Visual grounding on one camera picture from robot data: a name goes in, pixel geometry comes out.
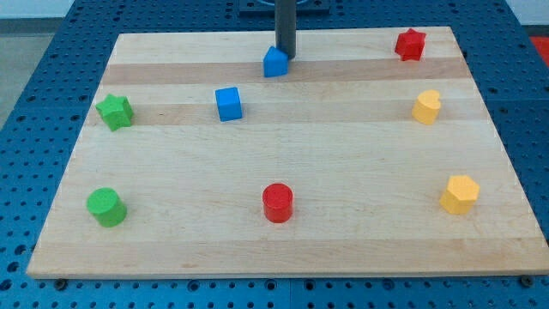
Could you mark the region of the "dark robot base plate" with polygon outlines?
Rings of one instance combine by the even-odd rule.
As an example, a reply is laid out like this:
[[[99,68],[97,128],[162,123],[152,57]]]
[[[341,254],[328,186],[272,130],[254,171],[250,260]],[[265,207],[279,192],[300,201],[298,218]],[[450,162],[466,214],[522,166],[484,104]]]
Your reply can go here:
[[[275,0],[238,0],[238,16],[273,16]],[[326,15],[331,7],[330,0],[297,0],[297,15]]]

